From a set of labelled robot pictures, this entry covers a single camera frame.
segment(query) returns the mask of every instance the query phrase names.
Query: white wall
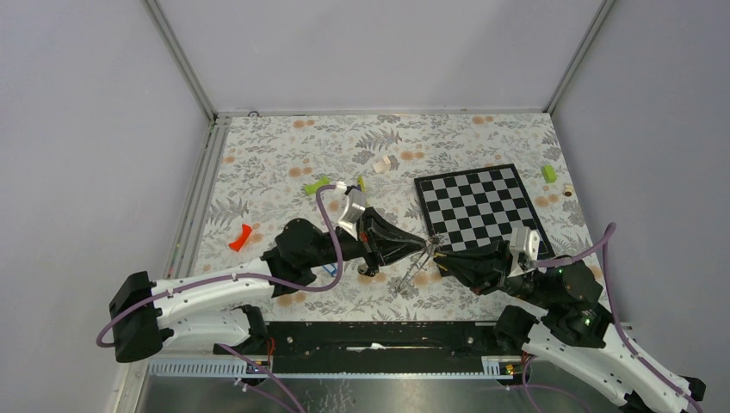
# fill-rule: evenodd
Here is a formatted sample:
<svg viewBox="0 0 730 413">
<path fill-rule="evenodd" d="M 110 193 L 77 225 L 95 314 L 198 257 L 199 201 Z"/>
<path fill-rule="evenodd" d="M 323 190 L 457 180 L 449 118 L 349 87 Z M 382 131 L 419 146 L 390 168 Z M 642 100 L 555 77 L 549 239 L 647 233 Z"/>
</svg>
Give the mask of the white wall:
<svg viewBox="0 0 730 413">
<path fill-rule="evenodd" d="M 162 0 L 220 111 L 543 108 L 601 0 Z"/>
<path fill-rule="evenodd" d="M 103 410 L 96 333 L 163 273 L 206 123 L 141 1 L 0 3 L 0 411 Z"/>
<path fill-rule="evenodd" d="M 624 318 L 643 347 L 730 406 L 730 3 L 617 2 L 554 116 Z"/>
</svg>

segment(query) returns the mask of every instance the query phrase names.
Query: floor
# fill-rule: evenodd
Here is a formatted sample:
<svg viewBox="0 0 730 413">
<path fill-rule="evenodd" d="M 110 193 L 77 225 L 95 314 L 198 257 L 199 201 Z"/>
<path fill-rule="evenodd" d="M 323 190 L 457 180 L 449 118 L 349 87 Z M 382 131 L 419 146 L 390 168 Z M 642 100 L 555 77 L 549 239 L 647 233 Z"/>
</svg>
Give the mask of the floor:
<svg viewBox="0 0 730 413">
<path fill-rule="evenodd" d="M 392 170 L 376 174 L 383 156 Z M 194 274 L 229 268 L 259 257 L 292 218 L 324 228 L 313 196 L 302 187 L 323 176 L 365 182 L 370 206 L 396 226 L 425 236 L 414 178 L 513 163 L 556 254 L 573 254 L 591 244 L 578 197 L 563 195 L 572 183 L 552 121 L 547 114 L 347 115 L 233 118 L 226 138 Z M 541 167 L 554 167 L 547 184 Z M 340 200 L 325 200 L 331 218 Z M 240 252 L 228 248 L 247 224 L 254 231 Z M 597 279 L 595 257 L 587 260 Z M 411 262 L 381 269 L 373 278 L 345 265 L 340 284 L 325 293 L 298 292 L 251 303 L 268 320 L 495 320 L 505 305 L 521 303 L 502 293 L 476 296 L 431 264 L 405 289 L 396 286 Z M 331 276 L 316 268 L 315 285 Z"/>
</svg>

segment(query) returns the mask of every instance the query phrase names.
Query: green object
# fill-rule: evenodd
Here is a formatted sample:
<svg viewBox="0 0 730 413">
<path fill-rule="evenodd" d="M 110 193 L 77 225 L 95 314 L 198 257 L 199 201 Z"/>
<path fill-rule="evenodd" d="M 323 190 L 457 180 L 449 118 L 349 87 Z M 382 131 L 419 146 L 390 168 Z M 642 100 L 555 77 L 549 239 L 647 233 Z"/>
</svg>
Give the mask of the green object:
<svg viewBox="0 0 730 413">
<path fill-rule="evenodd" d="M 547 183 L 553 183 L 558 180 L 558 176 L 555 175 L 555 170 L 550 165 L 542 167 L 542 177 L 545 178 L 545 182 Z"/>
<path fill-rule="evenodd" d="M 322 185 L 327 185 L 330 183 L 330 178 L 326 176 L 322 176 L 322 178 L 319 181 L 316 181 L 312 185 L 305 185 L 304 186 L 304 193 L 307 195 L 314 195 L 317 192 L 317 189 L 321 187 Z"/>
</svg>

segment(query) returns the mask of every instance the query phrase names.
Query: red object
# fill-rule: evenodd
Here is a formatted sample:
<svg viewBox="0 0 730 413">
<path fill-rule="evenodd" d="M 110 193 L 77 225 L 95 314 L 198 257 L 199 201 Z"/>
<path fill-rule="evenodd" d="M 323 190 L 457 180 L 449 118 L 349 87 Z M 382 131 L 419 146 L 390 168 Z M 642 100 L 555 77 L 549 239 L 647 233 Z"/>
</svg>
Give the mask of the red object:
<svg viewBox="0 0 730 413">
<path fill-rule="evenodd" d="M 241 248 L 243 248 L 246 240 L 249 239 L 249 235 L 253 232 L 253 229 L 251 229 L 251 227 L 246 224 L 241 225 L 241 229 L 243 230 L 241 236 L 238 237 L 236 241 L 228 244 L 231 250 L 234 250 L 236 252 L 239 252 Z"/>
</svg>

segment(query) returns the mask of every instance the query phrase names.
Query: black and white checkerboard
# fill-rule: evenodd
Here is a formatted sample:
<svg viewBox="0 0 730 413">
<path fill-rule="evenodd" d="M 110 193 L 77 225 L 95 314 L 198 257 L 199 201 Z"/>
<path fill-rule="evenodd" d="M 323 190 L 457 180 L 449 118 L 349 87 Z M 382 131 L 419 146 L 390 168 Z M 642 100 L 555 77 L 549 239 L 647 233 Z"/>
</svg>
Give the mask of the black and white checkerboard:
<svg viewBox="0 0 730 413">
<path fill-rule="evenodd" d="M 538 256 L 554 255 L 514 164 L 416 178 L 416 192 L 441 250 L 509 241 L 513 227 L 527 226 L 540 232 Z"/>
</svg>

